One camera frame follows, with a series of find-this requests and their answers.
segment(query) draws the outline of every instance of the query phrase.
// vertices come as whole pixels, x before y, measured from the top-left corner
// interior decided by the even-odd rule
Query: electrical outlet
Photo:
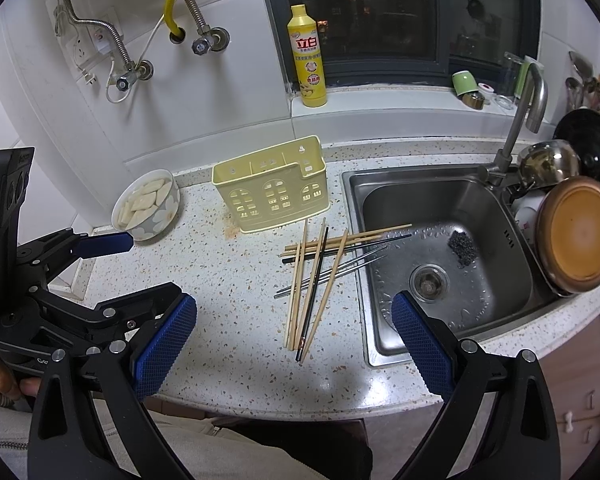
[[[118,31],[120,38],[123,38],[120,22],[118,21],[118,16],[113,7],[109,7],[109,9],[107,9],[107,12],[105,12],[104,15],[100,16],[98,19],[103,20],[104,22],[109,22],[111,25],[113,25]],[[109,34],[106,30],[104,30],[102,27],[93,28],[90,30],[90,33],[93,46],[100,54],[108,54],[109,52],[111,52]]]
[[[74,61],[80,69],[85,69],[93,58],[97,56],[98,51],[93,46],[89,30],[86,27],[77,27],[77,38],[73,27],[70,30],[74,33],[64,44],[64,48],[69,55],[69,59]]]

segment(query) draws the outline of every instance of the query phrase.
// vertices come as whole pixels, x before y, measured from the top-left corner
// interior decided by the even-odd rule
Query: green cup
[[[478,91],[478,84],[475,82],[474,76],[468,70],[456,72],[451,76],[451,79],[454,82],[454,88],[456,89],[456,95],[458,97],[469,92]]]
[[[520,73],[518,74],[518,82],[516,83],[516,99],[520,99],[522,96],[522,91],[525,87],[526,73],[529,72],[529,65],[532,63],[538,67],[541,74],[544,74],[544,65],[542,63],[538,63],[538,61],[531,56],[525,56],[525,60],[520,67]]]

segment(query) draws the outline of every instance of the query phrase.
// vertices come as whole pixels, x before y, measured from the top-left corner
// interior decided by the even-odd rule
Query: black plate
[[[580,157],[580,173],[600,182],[600,114],[580,108],[555,127],[554,139],[566,140]]]

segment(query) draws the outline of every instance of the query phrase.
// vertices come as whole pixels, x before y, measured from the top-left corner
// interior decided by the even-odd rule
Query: faucet
[[[526,72],[525,85],[518,103],[518,110],[509,129],[509,135],[504,143],[504,146],[498,150],[493,163],[489,166],[480,166],[478,168],[478,177],[483,182],[489,182],[494,186],[499,186],[502,179],[507,176],[507,170],[511,165],[511,151],[518,140],[522,123],[525,120],[526,110],[529,110],[529,115],[526,118],[526,127],[533,133],[538,133],[544,111],[546,110],[546,102],[549,97],[549,89],[547,88],[544,78],[535,63],[529,65]]]

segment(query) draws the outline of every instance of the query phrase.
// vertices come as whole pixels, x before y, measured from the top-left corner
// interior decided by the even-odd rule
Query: drain strainer
[[[435,264],[417,267],[409,279],[411,293],[425,303],[433,303],[446,296],[449,278],[445,269]]]

